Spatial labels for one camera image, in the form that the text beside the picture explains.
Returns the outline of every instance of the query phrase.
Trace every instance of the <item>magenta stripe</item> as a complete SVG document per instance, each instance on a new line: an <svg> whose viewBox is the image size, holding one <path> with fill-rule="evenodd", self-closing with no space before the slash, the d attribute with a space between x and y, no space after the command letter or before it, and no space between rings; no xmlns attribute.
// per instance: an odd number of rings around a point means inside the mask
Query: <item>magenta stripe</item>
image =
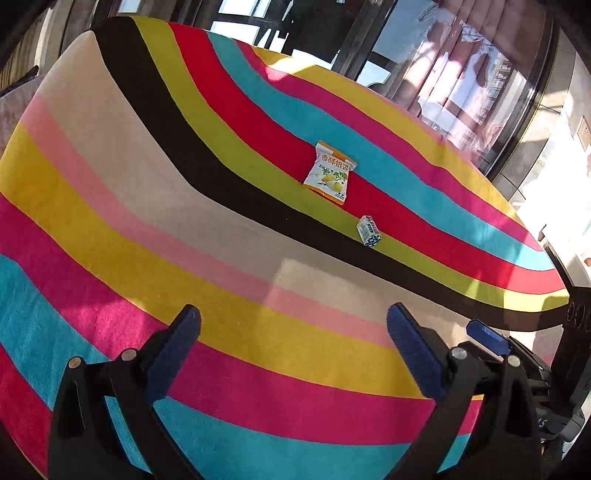
<svg viewBox="0 0 591 480"><path fill-rule="evenodd" d="M17 262L60 315L106 356L115 358L125 348L140 347L165 326L87 272L1 195L0 221L7 227L0 254ZM355 393L297 380L200 342L170 396L251 430L339 445L412 442L434 406L430 400ZM471 431L479 406L478 401L472 403L459 434Z"/></svg>
<svg viewBox="0 0 591 480"><path fill-rule="evenodd" d="M249 275L143 222L121 205L76 151L52 117L40 93L29 104L21 123L45 158L61 172L86 203L126 238L217 287L277 312L341 335L394 348L384 328L385 323L364 320Z"/></svg>
<svg viewBox="0 0 591 480"><path fill-rule="evenodd" d="M443 192L464 210L505 232L524 245L536 251L542 250L525 227L470 191L457 181L448 170L429 163L411 144L388 128L367 116L346 100L324 90L322 87L267 66L250 45L240 41L236 43L251 67L271 86L286 95L298 98L324 110L339 122L352 128L394 157L412 171L423 183Z"/></svg>

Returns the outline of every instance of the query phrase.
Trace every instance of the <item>colorful striped fabric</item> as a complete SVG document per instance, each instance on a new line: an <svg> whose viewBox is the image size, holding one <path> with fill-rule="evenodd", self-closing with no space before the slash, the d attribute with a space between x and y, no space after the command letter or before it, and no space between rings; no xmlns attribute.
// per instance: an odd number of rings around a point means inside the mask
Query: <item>colorful striped fabric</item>
<svg viewBox="0 0 591 480"><path fill-rule="evenodd" d="M301 185L318 140L359 164L342 207ZM507 202L390 103L159 20L115 18L68 48L0 193L0 419L44 474L67 360L139 347L186 303L202 334L157 411L202 474L345 480L383 478L434 406L388 337L392 303L455 345L470 318L531 331L567 301Z"/></svg>

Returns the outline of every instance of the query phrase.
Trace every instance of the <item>blue gripper pad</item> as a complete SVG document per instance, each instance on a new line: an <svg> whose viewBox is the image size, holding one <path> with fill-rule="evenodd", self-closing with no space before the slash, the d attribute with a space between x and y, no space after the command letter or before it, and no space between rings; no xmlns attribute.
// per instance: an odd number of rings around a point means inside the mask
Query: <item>blue gripper pad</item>
<svg viewBox="0 0 591 480"><path fill-rule="evenodd" d="M444 399L447 345L434 330L421 327L402 303L388 309L390 338L413 375L421 393L436 402Z"/></svg>
<svg viewBox="0 0 591 480"><path fill-rule="evenodd" d="M470 320L466 326L466 333L478 343L499 356L509 355L509 342L501 335L488 328L480 320Z"/></svg>

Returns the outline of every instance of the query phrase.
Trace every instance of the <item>small box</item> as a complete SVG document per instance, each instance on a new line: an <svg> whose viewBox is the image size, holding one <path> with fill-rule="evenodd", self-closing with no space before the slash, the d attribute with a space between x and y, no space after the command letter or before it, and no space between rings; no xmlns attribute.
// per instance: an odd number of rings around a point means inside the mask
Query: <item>small box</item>
<svg viewBox="0 0 591 480"><path fill-rule="evenodd" d="M361 237L361 241L366 247L373 247L377 244L382 236L379 234L378 227L374 219L369 215L363 215L357 223L357 231Z"/></svg>

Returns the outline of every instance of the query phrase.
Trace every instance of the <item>red stripe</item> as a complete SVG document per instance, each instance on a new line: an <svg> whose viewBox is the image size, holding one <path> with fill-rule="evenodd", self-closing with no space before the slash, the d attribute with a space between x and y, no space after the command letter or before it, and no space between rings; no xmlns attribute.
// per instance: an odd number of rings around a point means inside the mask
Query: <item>red stripe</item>
<svg viewBox="0 0 591 480"><path fill-rule="evenodd" d="M0 222L6 227L0 254L17 262L60 315L109 358L125 348L139 348L165 327L87 272L1 195ZM251 430L338 445L410 443L434 406L430 400L361 394L297 380L200 342L169 393L189 407ZM479 406L473 402L458 434L471 431Z"/></svg>
<svg viewBox="0 0 591 480"><path fill-rule="evenodd" d="M1 344L0 420L29 461L47 476L51 410L18 372Z"/></svg>
<svg viewBox="0 0 591 480"><path fill-rule="evenodd" d="M322 87L267 66L250 45L240 41L236 43L252 68L272 87L324 110L333 118L351 127L371 143L394 157L415 173L423 183L445 193L464 210L505 232L524 245L542 251L540 244L535 241L527 229L466 188L451 172L443 167L429 163L411 144L387 127Z"/></svg>
<svg viewBox="0 0 591 480"><path fill-rule="evenodd" d="M303 182L316 156L314 147L275 123L240 90L221 65L204 31L182 25L171 28L189 73L210 107L253 150ZM201 74L204 68L207 74ZM341 208L357 218L372 215L383 233L490 285L531 294L563 288L555 269L528 270L442 232L354 172L347 201Z"/></svg>

